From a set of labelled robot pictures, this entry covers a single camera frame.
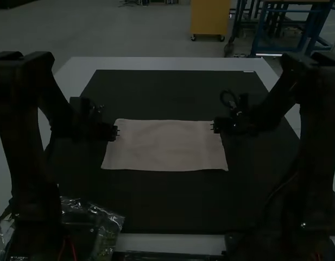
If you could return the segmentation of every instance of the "clear plastic wrap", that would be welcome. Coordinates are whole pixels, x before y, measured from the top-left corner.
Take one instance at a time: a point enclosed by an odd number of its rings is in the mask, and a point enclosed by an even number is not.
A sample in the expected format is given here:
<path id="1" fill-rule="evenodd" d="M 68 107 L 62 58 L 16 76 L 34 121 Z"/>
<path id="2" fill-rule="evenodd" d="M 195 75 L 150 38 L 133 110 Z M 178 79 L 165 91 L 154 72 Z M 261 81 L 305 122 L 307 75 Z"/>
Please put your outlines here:
<path id="1" fill-rule="evenodd" d="M 96 238 L 88 260 L 109 261 L 122 230 L 124 217 L 81 199 L 62 197 L 61 204 L 64 223 L 67 223 L 69 214 L 86 214 L 93 222 L 90 230 L 96 233 Z"/>
<path id="2" fill-rule="evenodd" d="M 124 217 L 95 204 L 83 201 L 79 198 L 70 199 L 61 197 L 62 223 L 72 233 L 72 227 L 77 226 L 91 234 L 74 235 L 87 237 L 86 246 L 89 248 L 78 260 L 86 261 L 110 261 L 117 242 L 118 235 L 124 223 Z M 6 218 L 0 223 L 0 261 L 4 260 L 5 249 L 14 231 L 14 221 Z M 25 257 L 12 257 L 10 261 L 24 261 Z"/>
<path id="3" fill-rule="evenodd" d="M 7 217 L 0 223 L 0 260 L 5 255 L 5 249 L 14 232 L 13 219 Z"/>

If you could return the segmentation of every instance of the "plastic bag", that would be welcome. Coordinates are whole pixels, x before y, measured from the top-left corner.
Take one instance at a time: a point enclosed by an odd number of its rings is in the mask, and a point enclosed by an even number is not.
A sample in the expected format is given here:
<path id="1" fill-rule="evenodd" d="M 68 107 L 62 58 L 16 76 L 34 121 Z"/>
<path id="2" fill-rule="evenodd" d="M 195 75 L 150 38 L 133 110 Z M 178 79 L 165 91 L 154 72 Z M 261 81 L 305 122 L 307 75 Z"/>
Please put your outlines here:
<path id="1" fill-rule="evenodd" d="M 61 197 L 61 204 L 64 222 L 67 222 L 69 214 L 85 214 L 95 221 L 92 230 L 96 233 L 96 239 L 88 260 L 110 260 L 123 227 L 124 217 L 81 199 Z"/>
<path id="2" fill-rule="evenodd" d="M 90 225 L 88 230 L 95 234 L 91 242 L 93 245 L 89 251 L 90 255 L 82 257 L 81 260 L 110 261 L 118 235 L 122 230 L 124 217 L 79 198 L 61 197 L 61 207 L 62 223 L 65 226 L 77 224 L 81 220 L 80 223 Z M 0 261 L 4 260 L 5 249 L 13 231 L 13 219 L 6 218 L 0 223 Z M 19 258 L 26 259 L 26 257 L 12 257 L 11 261 Z"/>

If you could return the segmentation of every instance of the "blue metal rack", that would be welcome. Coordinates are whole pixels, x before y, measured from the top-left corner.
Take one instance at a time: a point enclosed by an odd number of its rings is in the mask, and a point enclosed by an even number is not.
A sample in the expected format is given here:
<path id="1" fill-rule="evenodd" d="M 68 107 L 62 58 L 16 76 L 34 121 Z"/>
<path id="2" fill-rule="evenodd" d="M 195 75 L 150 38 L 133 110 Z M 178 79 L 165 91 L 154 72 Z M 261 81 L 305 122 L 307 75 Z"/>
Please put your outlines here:
<path id="1" fill-rule="evenodd" d="M 245 8 L 247 0 L 238 0 L 232 35 L 224 47 L 224 56 L 227 57 L 233 53 L 233 42 L 238 37 L 241 28 L 257 28 L 250 57 L 256 56 L 258 52 L 301 52 L 308 38 L 311 38 L 311 40 L 306 49 L 307 55 L 310 55 L 312 51 L 329 51 L 332 48 L 332 44 L 319 37 L 319 34 L 333 7 L 333 2 L 333 0 L 330 2 L 268 0 L 263 1 L 263 7 L 260 8 L 261 0 L 251 0 L 250 8 Z M 310 10 L 288 10 L 289 5 L 292 4 L 312 5 L 312 7 Z M 259 12 L 260 18 L 258 21 L 255 17 L 258 16 Z M 286 17 L 286 13 L 309 13 L 309 16 L 305 21 L 292 21 Z M 282 28 L 287 26 L 297 27 L 302 31 L 302 36 L 297 47 L 282 47 L 273 43 L 273 38 L 278 38 L 281 35 Z M 261 38 L 269 46 L 259 46 Z"/>

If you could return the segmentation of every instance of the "yellow cabinet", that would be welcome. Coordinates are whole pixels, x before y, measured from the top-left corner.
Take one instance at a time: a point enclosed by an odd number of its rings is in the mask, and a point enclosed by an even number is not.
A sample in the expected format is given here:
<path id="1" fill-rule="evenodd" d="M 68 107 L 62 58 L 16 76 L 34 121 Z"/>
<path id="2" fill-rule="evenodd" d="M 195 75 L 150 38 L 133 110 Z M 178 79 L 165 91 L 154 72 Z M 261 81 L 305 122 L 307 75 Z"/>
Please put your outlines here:
<path id="1" fill-rule="evenodd" d="M 225 35 L 230 0 L 191 0 L 191 34 Z"/>

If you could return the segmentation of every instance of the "red wire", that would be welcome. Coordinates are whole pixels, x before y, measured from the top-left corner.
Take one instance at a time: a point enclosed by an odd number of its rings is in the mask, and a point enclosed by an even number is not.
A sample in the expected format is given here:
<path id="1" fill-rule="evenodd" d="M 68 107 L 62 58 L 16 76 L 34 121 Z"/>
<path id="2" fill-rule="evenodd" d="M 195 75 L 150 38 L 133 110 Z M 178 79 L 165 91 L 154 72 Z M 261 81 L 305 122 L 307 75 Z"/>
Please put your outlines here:
<path id="1" fill-rule="evenodd" d="M 74 260 L 74 261 L 77 261 L 77 255 L 76 255 L 76 253 L 75 253 L 74 244 L 72 243 L 71 239 L 69 239 L 69 244 L 71 245 L 71 248 L 72 248 L 73 260 Z"/>
<path id="2" fill-rule="evenodd" d="M 61 247 L 60 252 L 59 252 L 58 261 L 61 260 L 62 253 L 65 250 L 65 245 L 66 245 L 66 240 L 64 239 L 63 242 L 62 242 L 62 247 Z"/>

